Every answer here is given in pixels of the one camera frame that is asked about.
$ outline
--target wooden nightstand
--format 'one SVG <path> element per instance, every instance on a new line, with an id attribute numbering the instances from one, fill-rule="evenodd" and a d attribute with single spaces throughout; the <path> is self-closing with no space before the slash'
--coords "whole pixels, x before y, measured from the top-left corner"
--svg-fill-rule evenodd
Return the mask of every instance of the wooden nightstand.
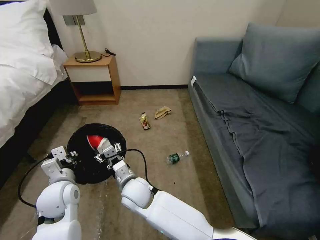
<path id="1" fill-rule="evenodd" d="M 76 62 L 72 56 L 63 66 L 80 106 L 118 104 L 121 87 L 115 56 L 92 63 Z"/>

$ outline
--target green bottle label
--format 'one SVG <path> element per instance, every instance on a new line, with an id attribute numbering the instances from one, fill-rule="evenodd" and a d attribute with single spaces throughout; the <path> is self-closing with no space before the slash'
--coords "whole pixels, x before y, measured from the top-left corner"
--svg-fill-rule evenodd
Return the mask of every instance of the green bottle label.
<path id="1" fill-rule="evenodd" d="M 175 163 L 179 162 L 180 157 L 177 153 L 175 153 L 175 154 L 169 155 L 169 159 L 172 164 L 175 164 Z"/>

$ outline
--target lamp shade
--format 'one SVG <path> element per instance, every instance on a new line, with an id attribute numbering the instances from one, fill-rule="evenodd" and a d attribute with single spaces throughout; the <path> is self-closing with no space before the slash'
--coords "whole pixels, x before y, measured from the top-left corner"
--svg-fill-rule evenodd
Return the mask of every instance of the lamp shade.
<path id="1" fill-rule="evenodd" d="M 97 12 L 93 0 L 50 0 L 51 10 L 57 15 L 88 15 Z"/>

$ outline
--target beige carpet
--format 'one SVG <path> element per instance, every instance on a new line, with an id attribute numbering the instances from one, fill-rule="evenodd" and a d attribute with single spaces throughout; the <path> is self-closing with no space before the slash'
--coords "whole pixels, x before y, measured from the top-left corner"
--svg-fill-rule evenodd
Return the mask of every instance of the beige carpet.
<path id="1" fill-rule="evenodd" d="M 155 111 L 168 106 L 170 115 L 154 120 Z M 151 129 L 144 131 L 139 122 L 146 112 Z M 122 91 L 118 106 L 67 106 L 59 109 L 44 127 L 29 152 L 41 159 L 52 148 L 66 145 L 69 137 L 87 123 L 104 123 L 121 131 L 128 148 L 140 149 L 146 156 L 148 177 L 157 188 L 167 191 L 201 211 L 217 228 L 233 225 L 206 142 L 186 89 Z M 169 154 L 188 150 L 190 156 L 176 165 L 165 162 Z M 126 162 L 144 177 L 143 160 L 129 152 Z M 30 239 L 36 230 L 36 212 L 17 200 L 17 185 L 29 168 L 22 161 L 0 190 L 0 239 Z M 38 168 L 27 179 L 23 197 L 35 203 L 48 185 Z M 113 178 L 95 185 L 81 185 L 79 221 L 82 239 L 167 239 L 141 217 L 121 205 Z"/>

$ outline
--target wall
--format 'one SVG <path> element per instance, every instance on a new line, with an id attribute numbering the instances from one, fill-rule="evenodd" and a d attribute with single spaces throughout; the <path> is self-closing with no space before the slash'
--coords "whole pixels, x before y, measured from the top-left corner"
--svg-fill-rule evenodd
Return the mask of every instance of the wall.
<path id="1" fill-rule="evenodd" d="M 196 37 L 243 36 L 250 21 L 275 25 L 285 1 L 95 0 L 83 31 L 90 50 L 117 54 L 121 85 L 187 84 Z M 52 17 L 68 56 L 83 51 L 77 26 Z"/>
<path id="2" fill-rule="evenodd" d="M 277 26 L 320 27 L 319 0 L 288 0 Z"/>

